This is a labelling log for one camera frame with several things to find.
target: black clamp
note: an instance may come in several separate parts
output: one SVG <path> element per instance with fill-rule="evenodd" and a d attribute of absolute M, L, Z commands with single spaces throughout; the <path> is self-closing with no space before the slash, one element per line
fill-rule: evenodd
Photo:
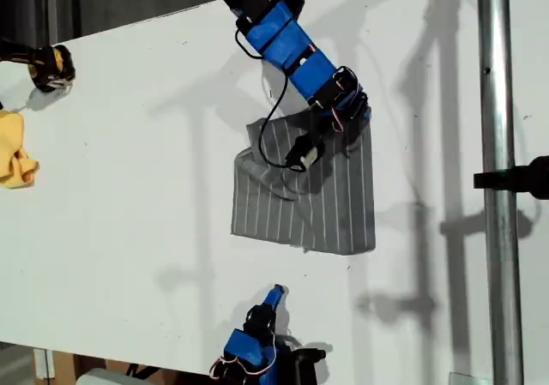
<path fill-rule="evenodd" d="M 529 192 L 536 199 L 549 200 L 549 156 L 540 156 L 530 165 L 505 171 L 477 173 L 474 188 Z"/>
<path fill-rule="evenodd" d="M 358 91 L 356 75 L 347 67 L 340 67 L 313 96 L 307 99 L 311 107 L 330 109 L 338 106 L 350 93 Z"/>
<path fill-rule="evenodd" d="M 72 56 L 63 45 L 34 51 L 28 69 L 34 85 L 43 93 L 66 87 L 75 79 Z"/>
<path fill-rule="evenodd" d="M 273 341 L 275 331 L 276 312 L 269 304 L 259 304 L 248 311 L 244 332 L 257 338 L 262 346 L 267 346 Z"/>

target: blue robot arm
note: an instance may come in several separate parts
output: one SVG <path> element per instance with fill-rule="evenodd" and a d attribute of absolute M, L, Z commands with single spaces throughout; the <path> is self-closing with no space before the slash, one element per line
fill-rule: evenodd
<path fill-rule="evenodd" d="M 235 329 L 210 377 L 223 385 L 317 385 L 315 363 L 326 358 L 318 349 L 293 351 L 275 336 L 276 308 L 284 295 L 280 285 L 254 306 L 243 329 Z"/>
<path fill-rule="evenodd" d="M 305 0 L 224 1 L 238 18 L 238 44 L 245 50 L 238 41 L 242 33 L 259 53 L 254 56 L 246 51 L 248 56 L 268 61 L 286 76 L 281 97 L 291 81 L 318 116 L 316 128 L 296 140 L 286 164 L 269 161 L 262 151 L 262 141 L 258 141 L 259 151 L 269 165 L 306 171 L 322 157 L 323 137 L 331 127 L 343 131 L 344 123 L 369 117 L 367 96 L 356 75 L 347 67 L 337 69 L 297 23 Z M 275 108 L 263 123 L 262 133 Z"/>

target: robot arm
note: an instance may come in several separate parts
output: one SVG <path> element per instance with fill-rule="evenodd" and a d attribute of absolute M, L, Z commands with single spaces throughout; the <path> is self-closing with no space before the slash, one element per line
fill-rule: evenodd
<path fill-rule="evenodd" d="M 43 93 L 66 87 L 75 79 L 72 57 L 63 45 L 34 49 L 0 39 L 0 62 L 26 64 L 34 85 Z"/>
<path fill-rule="evenodd" d="M 306 171 L 322 157 L 323 137 L 332 127 L 343 131 L 343 123 L 369 117 L 368 98 L 356 75 L 347 67 L 336 68 L 297 23 L 305 0 L 224 1 L 238 18 L 238 44 L 244 49 L 238 41 L 242 33 L 260 54 L 246 52 L 248 56 L 266 60 L 284 73 L 283 94 L 291 81 L 318 115 L 316 128 L 298 138 L 285 165 L 270 162 L 262 141 L 258 141 L 259 151 L 269 165 Z M 274 111 L 265 120 L 262 133 Z"/>
<path fill-rule="evenodd" d="M 275 336 L 276 307 L 284 295 L 280 285 L 254 306 L 243 329 L 235 329 L 223 356 L 210 369 L 222 385 L 317 385 L 315 363 L 326 358 L 319 349 L 292 351 Z"/>

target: gray striped fabric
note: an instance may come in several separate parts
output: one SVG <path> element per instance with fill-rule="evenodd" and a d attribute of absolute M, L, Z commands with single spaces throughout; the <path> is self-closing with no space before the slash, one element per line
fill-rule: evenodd
<path fill-rule="evenodd" d="M 268 158 L 283 163 L 312 112 L 275 119 L 263 135 Z M 262 119 L 248 125 L 251 147 L 235 159 L 232 234 L 305 250 L 352 255 L 375 247 L 370 127 L 346 127 L 325 139 L 307 173 L 267 166 L 257 149 Z"/>

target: red wire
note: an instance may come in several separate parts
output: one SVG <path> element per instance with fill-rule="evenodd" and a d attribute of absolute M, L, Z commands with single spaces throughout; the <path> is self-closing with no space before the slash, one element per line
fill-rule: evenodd
<path fill-rule="evenodd" d="M 341 120 L 340 120 L 340 117 L 337 115 L 337 111 L 335 110 L 335 108 L 332 106 L 332 113 L 334 114 L 334 118 L 335 120 L 337 121 L 337 124 L 340 125 L 340 130 L 337 130 L 337 132 L 343 132 L 343 123 L 341 123 Z"/>

